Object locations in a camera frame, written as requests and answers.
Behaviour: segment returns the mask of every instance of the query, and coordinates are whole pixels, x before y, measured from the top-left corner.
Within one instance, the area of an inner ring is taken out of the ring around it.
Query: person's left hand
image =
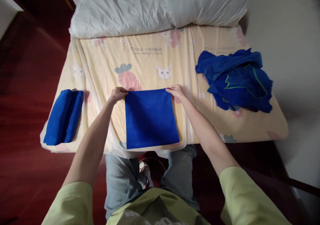
[[[123,99],[127,94],[128,92],[126,92],[126,90],[123,87],[115,87],[112,90],[112,93],[110,98],[108,99],[108,102],[115,105],[119,100]]]

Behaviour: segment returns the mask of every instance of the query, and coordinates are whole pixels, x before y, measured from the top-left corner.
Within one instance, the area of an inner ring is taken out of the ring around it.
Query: shoe
[[[139,170],[140,170],[140,177],[145,178],[145,179],[140,179],[140,181],[139,181],[142,188],[143,189],[149,188],[150,184],[152,184],[152,186],[153,186],[149,165],[146,162],[142,161],[139,164]]]

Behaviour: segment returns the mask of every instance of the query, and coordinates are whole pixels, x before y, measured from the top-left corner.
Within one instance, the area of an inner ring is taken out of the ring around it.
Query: person
[[[201,147],[219,176],[225,196],[225,224],[290,224],[233,158],[211,123],[185,96],[180,85],[166,89],[178,98]],[[92,186],[103,155],[112,109],[128,92],[116,87],[89,127],[70,170],[42,224],[93,224]],[[192,190],[194,145],[169,154],[160,188],[143,189],[138,159],[106,155],[107,224],[209,224],[199,213]]]

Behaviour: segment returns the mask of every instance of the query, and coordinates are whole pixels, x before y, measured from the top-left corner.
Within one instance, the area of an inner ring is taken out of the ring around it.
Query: shirt sleeve
[[[221,219],[226,225],[290,224],[242,168],[226,168],[219,179],[225,196]]]
[[[74,182],[62,187],[42,224],[93,224],[91,185]]]

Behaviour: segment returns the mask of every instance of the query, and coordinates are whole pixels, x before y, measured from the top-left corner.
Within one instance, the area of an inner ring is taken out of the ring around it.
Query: jeans
[[[160,188],[181,197],[196,211],[200,206],[193,196],[192,160],[197,156],[195,146],[187,145],[184,149],[169,153],[169,168],[161,178]],[[106,155],[107,198],[104,208],[106,218],[129,201],[143,194],[139,173],[138,158],[127,159],[112,154]]]

